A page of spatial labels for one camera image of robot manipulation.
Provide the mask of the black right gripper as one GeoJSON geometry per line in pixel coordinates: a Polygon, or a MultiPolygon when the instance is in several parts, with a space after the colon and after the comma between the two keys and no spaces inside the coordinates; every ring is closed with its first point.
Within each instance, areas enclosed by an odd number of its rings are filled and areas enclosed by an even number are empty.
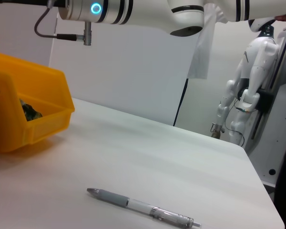
{"type": "MultiPolygon", "coordinates": [[[[48,0],[0,0],[0,4],[12,3],[12,4],[24,4],[24,5],[37,5],[47,6],[48,0]]],[[[66,0],[51,0],[54,7],[67,7],[66,0]]]]}

